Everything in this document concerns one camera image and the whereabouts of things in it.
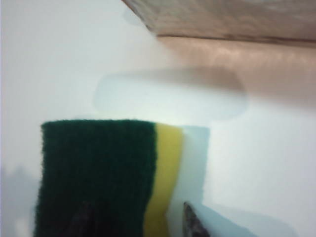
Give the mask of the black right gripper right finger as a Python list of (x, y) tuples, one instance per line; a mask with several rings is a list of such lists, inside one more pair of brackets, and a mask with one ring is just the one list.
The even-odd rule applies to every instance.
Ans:
[(210, 237), (210, 233), (203, 226), (193, 207), (183, 203), (183, 236), (184, 237)]

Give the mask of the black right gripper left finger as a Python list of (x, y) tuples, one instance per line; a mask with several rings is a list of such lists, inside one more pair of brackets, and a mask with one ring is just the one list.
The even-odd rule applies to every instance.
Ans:
[(71, 237), (96, 237), (97, 225), (94, 207), (89, 202), (83, 202), (70, 224)]

